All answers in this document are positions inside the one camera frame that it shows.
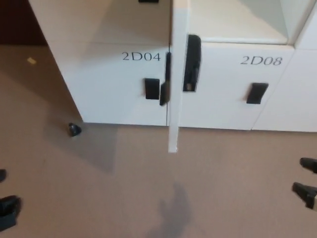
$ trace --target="white locker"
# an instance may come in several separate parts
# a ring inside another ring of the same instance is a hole
[[[202,43],[196,92],[184,92],[180,126],[251,130],[287,67],[290,46]],[[267,83],[261,104],[247,104],[253,83]]]
[[[68,42],[49,46],[84,122],[166,125],[166,106],[146,99],[144,79],[164,83],[168,48]]]
[[[192,0],[189,34],[201,38],[201,63],[195,92],[183,93],[180,126],[251,130],[315,2]],[[254,83],[268,88],[250,104]]]
[[[170,0],[30,3],[84,122],[169,123],[159,98],[166,80]],[[153,81],[154,97],[147,95],[153,85],[146,80]]]
[[[317,132],[317,51],[297,50],[254,130]]]

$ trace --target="floor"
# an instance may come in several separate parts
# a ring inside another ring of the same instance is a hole
[[[27,58],[37,61],[31,64]],[[317,135],[85,124],[45,47],[0,47],[0,196],[23,198],[1,238],[315,238],[292,193]]]

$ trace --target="small debris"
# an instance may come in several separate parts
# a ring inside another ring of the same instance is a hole
[[[33,64],[33,65],[35,65],[35,64],[37,63],[36,60],[33,59],[32,57],[29,57],[29,58],[27,59],[27,61],[28,61],[30,64]]]

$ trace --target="locker handle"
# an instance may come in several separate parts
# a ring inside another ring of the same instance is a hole
[[[268,83],[253,83],[248,95],[247,104],[261,104],[267,88]]]
[[[202,60],[202,40],[199,36],[189,35],[183,92],[195,92]]]

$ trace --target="locker door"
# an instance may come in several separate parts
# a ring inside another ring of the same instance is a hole
[[[202,43],[195,92],[184,92],[183,127],[251,130],[275,90],[291,46]]]
[[[189,0],[174,0],[171,34],[171,83],[168,103],[169,152],[177,152],[178,127],[182,105],[182,87],[189,31]]]

